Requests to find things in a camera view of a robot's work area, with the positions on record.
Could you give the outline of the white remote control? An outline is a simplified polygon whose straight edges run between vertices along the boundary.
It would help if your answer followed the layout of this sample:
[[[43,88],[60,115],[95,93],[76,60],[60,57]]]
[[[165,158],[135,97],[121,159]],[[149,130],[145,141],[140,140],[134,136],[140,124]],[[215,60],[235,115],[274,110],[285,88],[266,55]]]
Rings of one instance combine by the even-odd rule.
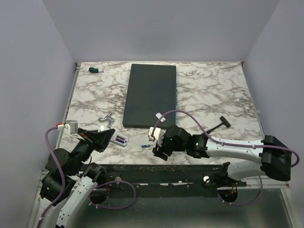
[[[102,125],[98,129],[98,132],[104,132],[106,130],[111,130],[111,128]],[[114,134],[111,137],[110,142],[119,145],[121,147],[125,147],[129,142],[129,138],[126,135],[122,134],[121,132],[115,130]]]

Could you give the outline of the white battery compartment cover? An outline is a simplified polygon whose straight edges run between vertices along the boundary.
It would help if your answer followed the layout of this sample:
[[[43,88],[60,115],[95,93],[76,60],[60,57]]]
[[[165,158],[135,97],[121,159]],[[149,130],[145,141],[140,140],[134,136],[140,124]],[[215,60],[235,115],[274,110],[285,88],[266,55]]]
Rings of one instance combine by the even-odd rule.
[[[155,116],[160,120],[161,123],[166,121],[165,117],[162,117],[161,113],[157,113]]]

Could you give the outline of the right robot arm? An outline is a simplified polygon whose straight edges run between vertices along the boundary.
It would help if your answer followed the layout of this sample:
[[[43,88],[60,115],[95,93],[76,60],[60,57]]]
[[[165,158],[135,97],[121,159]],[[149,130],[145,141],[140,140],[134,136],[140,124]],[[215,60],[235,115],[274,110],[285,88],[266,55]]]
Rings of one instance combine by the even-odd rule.
[[[224,186],[255,176],[267,176],[277,181],[291,179],[292,153],[276,137],[267,135],[257,141],[236,141],[208,138],[205,133],[191,135],[183,128],[172,125],[166,131],[151,127],[149,140],[156,143],[154,156],[167,160],[173,152],[185,152],[196,159],[226,157],[239,159],[219,173]]]

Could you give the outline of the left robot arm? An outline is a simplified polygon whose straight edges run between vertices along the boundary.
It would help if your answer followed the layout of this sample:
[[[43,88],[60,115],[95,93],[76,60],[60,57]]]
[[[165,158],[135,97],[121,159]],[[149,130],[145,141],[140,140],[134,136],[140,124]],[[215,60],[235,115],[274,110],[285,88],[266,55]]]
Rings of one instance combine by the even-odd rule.
[[[38,228],[66,228],[93,189],[106,184],[106,170],[85,162],[93,151],[103,152],[114,133],[111,128],[102,131],[79,128],[76,134],[79,141],[71,152],[50,149],[45,165],[48,173],[41,181]]]

